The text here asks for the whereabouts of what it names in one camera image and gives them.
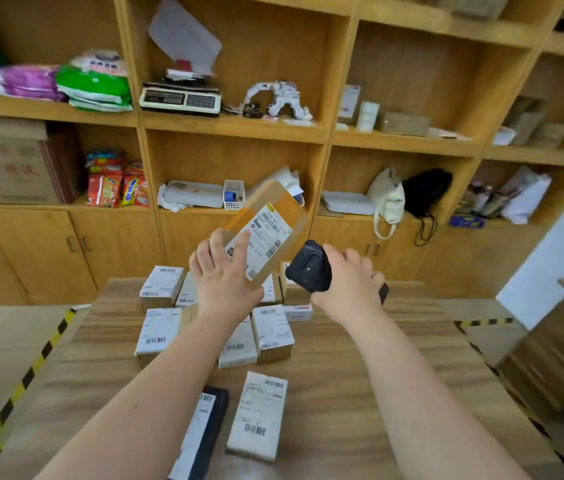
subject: digital scale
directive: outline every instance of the digital scale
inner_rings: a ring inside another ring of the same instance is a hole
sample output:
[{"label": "digital scale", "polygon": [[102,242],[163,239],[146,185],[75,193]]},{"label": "digital scale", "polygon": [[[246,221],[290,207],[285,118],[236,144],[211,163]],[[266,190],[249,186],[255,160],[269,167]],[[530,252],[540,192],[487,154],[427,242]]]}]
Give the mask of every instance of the digital scale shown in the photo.
[{"label": "digital scale", "polygon": [[217,117],[222,107],[222,95],[219,89],[208,86],[188,88],[166,82],[149,82],[142,89],[140,106],[151,111]]}]

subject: white tote bag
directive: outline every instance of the white tote bag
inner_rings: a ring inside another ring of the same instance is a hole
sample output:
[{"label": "white tote bag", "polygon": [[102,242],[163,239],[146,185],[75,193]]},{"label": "white tote bag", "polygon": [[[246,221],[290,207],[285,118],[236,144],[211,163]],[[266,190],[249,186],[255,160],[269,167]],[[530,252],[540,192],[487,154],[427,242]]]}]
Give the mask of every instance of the white tote bag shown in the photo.
[{"label": "white tote bag", "polygon": [[[375,177],[371,186],[368,187],[366,196],[375,204],[375,215],[373,217],[375,235],[380,239],[389,239],[395,232],[395,226],[404,216],[404,203],[406,201],[402,181],[395,175],[395,170],[393,168],[382,170]],[[391,225],[391,232],[386,237],[380,234],[378,227],[380,217]]]}]

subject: person's right hand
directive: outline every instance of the person's right hand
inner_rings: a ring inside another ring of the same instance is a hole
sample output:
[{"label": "person's right hand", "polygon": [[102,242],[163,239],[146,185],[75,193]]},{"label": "person's right hand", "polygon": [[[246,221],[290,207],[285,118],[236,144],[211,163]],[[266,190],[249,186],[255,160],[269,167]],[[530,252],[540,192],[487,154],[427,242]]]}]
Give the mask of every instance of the person's right hand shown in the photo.
[{"label": "person's right hand", "polygon": [[379,291],[384,275],[373,270],[371,260],[352,249],[341,253],[330,244],[324,244],[324,251],[333,279],[328,291],[313,293],[311,302],[345,328],[359,317],[383,313]]}]

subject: white wall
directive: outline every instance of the white wall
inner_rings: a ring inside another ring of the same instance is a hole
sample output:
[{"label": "white wall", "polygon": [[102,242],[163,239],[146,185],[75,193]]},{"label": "white wall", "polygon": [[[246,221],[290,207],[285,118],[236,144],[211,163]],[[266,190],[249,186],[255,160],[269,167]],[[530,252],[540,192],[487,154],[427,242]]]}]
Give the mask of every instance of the white wall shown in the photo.
[{"label": "white wall", "polygon": [[564,298],[564,214],[497,299],[530,330]]}]

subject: white plastic basket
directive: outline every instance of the white plastic basket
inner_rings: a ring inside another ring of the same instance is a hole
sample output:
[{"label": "white plastic basket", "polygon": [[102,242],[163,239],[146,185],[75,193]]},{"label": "white plastic basket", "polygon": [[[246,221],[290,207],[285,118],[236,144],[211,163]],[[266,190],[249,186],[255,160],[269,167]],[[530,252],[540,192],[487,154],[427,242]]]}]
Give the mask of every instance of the white plastic basket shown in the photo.
[{"label": "white plastic basket", "polygon": [[[224,200],[225,192],[235,192],[236,202],[227,202]],[[224,180],[224,191],[222,192],[222,200],[224,201],[224,210],[241,210],[246,200],[246,192],[244,191],[243,180]]]}]

